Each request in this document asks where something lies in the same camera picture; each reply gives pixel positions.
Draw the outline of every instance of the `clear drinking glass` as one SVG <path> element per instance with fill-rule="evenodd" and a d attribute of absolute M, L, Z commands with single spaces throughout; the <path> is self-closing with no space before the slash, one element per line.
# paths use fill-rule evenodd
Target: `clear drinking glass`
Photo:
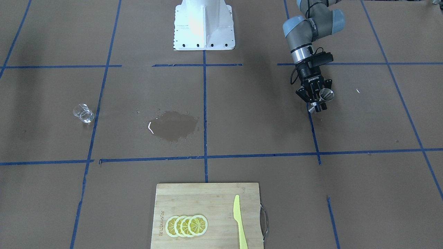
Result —
<path fill-rule="evenodd" d="M 94 120 L 94 113 L 88 108 L 86 104 L 78 104 L 72 110 L 74 116 L 78 117 L 83 123 L 90 123 Z"/>

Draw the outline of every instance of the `cutting board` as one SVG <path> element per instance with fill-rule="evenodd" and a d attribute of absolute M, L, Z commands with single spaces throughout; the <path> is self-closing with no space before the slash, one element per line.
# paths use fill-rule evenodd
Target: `cutting board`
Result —
<path fill-rule="evenodd" d="M 238 225 L 233 218 L 235 195 L 240 196 L 248 249 L 263 249 L 258 183 L 157 184 L 151 249 L 239 249 Z M 166 234 L 171 216 L 196 214 L 208 220 L 203 235 L 173 238 Z"/>

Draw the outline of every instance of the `sliced lemon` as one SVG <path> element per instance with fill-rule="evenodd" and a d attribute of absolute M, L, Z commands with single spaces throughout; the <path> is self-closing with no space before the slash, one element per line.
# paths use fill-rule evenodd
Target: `sliced lemon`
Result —
<path fill-rule="evenodd" d="M 188 230 L 192 235 L 203 235 L 208 229 L 208 220 L 203 215 L 194 215 L 188 223 Z"/>
<path fill-rule="evenodd" d="M 173 238 L 178 237 L 177 233 L 174 230 L 174 223 L 177 218 L 178 216 L 172 216 L 166 222 L 166 233 Z"/>
<path fill-rule="evenodd" d="M 189 231 L 189 226 L 188 226 L 189 221 L 190 221 L 190 219 L 192 219 L 192 217 L 193 217 L 193 216 L 188 216 L 188 217 L 184 218 L 184 219 L 182 220 L 182 224 L 181 224 L 182 234 L 183 234 L 185 237 L 189 237 L 189 238 L 195 236 L 195 235 L 193 235 L 193 234 Z"/>
<path fill-rule="evenodd" d="M 178 217 L 178 218 L 175 220 L 175 222 L 174 222 L 174 231 L 175 231 L 175 234 L 177 234 L 177 235 L 180 236 L 180 237 L 185 237 L 185 236 L 182 234 L 182 221 L 183 221 L 183 219 L 186 218 L 186 217 L 187 217 L 186 215 L 182 215 L 182 216 Z"/>

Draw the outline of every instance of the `robotic arm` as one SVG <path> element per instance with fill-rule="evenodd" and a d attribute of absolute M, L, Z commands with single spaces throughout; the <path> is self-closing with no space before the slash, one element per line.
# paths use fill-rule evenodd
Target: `robotic arm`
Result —
<path fill-rule="evenodd" d="M 297 0 L 297 4 L 305 13 L 303 16 L 294 16 L 283 24 L 284 36 L 288 42 L 291 56 L 294 59 L 295 69 L 301 81 L 301 87 L 295 92 L 306 103 L 308 110 L 313 113 L 326 110 L 326 102 L 334 98 L 331 90 L 332 80 L 325 80 L 320 66 L 332 62 L 331 53 L 314 50 L 312 42 L 325 36 L 341 31 L 345 26 L 345 17 L 339 9 L 330 11 L 328 7 L 340 0 Z"/>

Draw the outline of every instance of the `spilled liquid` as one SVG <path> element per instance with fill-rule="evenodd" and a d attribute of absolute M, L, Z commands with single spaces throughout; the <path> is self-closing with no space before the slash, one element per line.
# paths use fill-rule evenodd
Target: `spilled liquid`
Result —
<path fill-rule="evenodd" d="M 185 138 L 195 130 L 197 119 L 178 112 L 165 112 L 148 122 L 148 130 L 159 138 L 170 142 Z"/>

